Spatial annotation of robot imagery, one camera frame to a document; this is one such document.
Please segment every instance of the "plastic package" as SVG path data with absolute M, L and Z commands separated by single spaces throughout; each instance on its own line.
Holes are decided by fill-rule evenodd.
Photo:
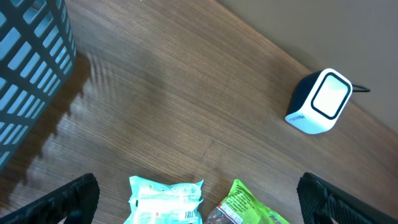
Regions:
M 197 211 L 203 180 L 195 184 L 160 184 L 142 177 L 130 177 L 131 214 L 124 224 L 202 224 Z
M 229 194 L 211 211 L 206 224 L 289 224 L 278 213 L 263 205 L 240 180 L 235 180 Z

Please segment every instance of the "cube-shaped device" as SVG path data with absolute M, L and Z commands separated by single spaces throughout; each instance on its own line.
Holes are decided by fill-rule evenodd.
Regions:
M 352 92 L 351 82 L 336 70 L 315 72 L 298 83 L 285 120 L 307 134 L 328 131 Z

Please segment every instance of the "plastic basket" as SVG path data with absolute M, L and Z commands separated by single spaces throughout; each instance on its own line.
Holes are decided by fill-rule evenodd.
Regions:
M 70 76 L 76 47 L 64 1 L 0 5 L 1 170 Z

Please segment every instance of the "green package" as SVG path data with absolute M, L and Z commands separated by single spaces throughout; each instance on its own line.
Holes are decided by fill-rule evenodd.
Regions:
M 258 201 L 238 179 L 223 201 L 210 213 L 206 224 L 288 224 L 283 217 Z

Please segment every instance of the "gray wall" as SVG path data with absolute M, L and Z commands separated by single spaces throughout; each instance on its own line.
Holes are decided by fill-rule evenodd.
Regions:
M 397 0 L 220 0 L 312 70 L 331 67 L 371 93 L 351 100 L 398 132 Z

